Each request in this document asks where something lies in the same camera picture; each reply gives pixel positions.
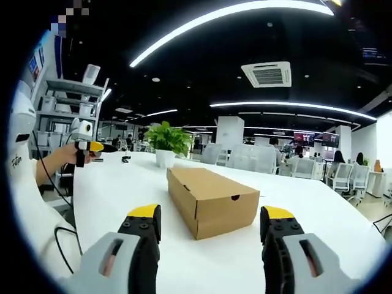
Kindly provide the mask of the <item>person's left hand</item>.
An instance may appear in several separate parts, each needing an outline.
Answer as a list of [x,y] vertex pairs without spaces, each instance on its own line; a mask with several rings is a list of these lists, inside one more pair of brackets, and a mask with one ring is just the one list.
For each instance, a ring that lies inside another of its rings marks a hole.
[[75,143],[69,143],[60,148],[60,158],[62,164],[76,164],[77,151]]

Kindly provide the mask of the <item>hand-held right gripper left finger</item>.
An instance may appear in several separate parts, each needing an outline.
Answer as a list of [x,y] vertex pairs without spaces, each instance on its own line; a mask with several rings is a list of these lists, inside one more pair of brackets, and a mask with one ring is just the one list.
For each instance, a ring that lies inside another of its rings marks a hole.
[[156,293],[161,206],[130,211],[117,232],[106,233],[66,279],[66,293]]

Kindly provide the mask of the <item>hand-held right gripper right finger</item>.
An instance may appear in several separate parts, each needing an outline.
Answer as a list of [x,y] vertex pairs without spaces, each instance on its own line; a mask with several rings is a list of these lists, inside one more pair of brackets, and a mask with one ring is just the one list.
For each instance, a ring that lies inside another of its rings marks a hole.
[[266,293],[351,293],[361,283],[348,277],[338,255],[304,232],[285,209],[260,208],[260,239]]

